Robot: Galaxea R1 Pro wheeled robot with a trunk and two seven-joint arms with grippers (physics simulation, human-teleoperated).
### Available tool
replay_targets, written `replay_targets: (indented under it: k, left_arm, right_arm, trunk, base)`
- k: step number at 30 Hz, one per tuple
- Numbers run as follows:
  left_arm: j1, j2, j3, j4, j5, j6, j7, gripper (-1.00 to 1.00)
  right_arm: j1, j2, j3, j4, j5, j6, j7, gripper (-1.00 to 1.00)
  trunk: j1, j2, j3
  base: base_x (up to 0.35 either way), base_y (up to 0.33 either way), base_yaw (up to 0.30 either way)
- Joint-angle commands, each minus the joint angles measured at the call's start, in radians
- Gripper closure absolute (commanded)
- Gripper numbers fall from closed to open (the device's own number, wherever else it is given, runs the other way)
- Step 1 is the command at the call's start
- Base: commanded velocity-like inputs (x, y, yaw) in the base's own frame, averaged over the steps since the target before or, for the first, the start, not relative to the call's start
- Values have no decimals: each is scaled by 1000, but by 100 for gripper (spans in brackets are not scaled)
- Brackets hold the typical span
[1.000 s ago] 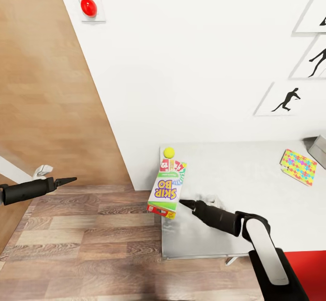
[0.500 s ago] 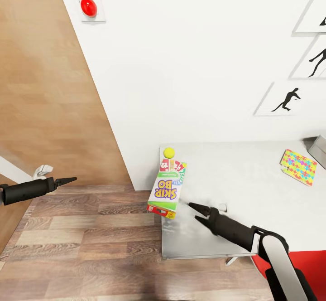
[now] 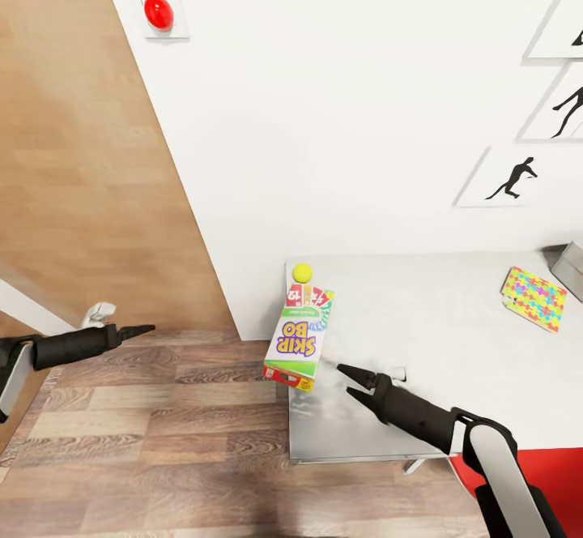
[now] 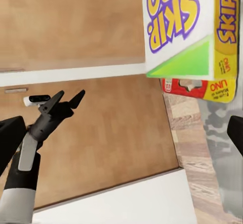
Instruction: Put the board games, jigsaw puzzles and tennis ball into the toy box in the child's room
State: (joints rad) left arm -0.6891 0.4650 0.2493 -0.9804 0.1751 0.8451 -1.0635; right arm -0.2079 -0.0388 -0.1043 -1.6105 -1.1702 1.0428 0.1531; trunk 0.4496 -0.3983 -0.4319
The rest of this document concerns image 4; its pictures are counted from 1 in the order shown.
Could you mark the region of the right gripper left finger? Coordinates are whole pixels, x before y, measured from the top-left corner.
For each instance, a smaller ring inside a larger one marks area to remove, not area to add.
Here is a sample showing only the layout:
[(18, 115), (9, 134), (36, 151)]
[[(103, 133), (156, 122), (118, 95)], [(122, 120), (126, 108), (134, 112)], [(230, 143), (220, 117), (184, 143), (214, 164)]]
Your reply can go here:
[(0, 175), (8, 167), (26, 133), (22, 116), (0, 121)]

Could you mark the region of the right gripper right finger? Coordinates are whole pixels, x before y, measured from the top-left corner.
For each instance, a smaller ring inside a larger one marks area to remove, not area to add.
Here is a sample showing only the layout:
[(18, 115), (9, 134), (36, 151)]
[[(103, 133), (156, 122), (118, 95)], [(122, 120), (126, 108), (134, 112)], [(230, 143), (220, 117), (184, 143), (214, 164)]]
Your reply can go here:
[(235, 144), (241, 155), (243, 156), (243, 118), (238, 116), (231, 116), (227, 134)]

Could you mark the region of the board game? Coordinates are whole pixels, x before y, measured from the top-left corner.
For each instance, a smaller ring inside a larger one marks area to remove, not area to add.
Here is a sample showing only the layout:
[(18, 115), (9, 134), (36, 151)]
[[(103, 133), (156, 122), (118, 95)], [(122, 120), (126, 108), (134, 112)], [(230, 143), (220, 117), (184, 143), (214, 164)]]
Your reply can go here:
[[(229, 103), (237, 79), (239, 0), (143, 0), (146, 77), (165, 93)], [(201, 87), (180, 80), (200, 80)]]

